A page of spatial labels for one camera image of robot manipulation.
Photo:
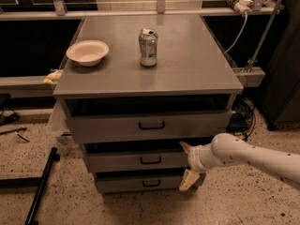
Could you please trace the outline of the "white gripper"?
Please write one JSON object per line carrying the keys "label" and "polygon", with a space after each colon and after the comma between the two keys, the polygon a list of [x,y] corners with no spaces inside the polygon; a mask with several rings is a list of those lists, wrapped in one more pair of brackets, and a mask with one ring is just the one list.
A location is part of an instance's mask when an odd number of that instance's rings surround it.
{"label": "white gripper", "polygon": [[205,173],[219,164],[219,159],[214,155],[212,145],[192,146],[186,142],[180,142],[187,154],[187,163],[191,170],[185,169],[179,190],[189,190],[200,178],[200,173]]}

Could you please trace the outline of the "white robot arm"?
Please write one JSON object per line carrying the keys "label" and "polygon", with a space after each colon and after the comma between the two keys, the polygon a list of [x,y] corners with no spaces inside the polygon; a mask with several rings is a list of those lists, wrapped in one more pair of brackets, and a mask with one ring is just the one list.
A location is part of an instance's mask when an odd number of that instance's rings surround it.
{"label": "white robot arm", "polygon": [[216,167],[247,164],[273,176],[286,185],[300,189],[300,155],[251,145],[232,134],[220,133],[206,145],[180,142],[187,154],[188,169],[179,186],[189,190],[203,173]]}

